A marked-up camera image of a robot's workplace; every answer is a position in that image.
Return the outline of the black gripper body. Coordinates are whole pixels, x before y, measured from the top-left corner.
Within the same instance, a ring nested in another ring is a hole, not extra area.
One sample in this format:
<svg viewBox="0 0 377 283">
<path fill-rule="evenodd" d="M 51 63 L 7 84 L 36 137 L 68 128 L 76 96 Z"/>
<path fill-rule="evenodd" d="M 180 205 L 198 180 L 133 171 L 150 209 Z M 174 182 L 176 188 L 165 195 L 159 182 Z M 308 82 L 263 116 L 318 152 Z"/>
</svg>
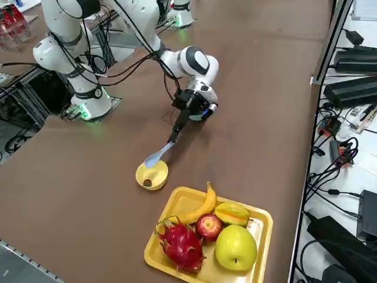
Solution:
<svg viewBox="0 0 377 283">
<path fill-rule="evenodd" d="M 200 93 L 186 89 L 175 94 L 173 107 L 188 110 L 191 114 L 201 114 L 208 107 L 208 101 Z"/>
</svg>

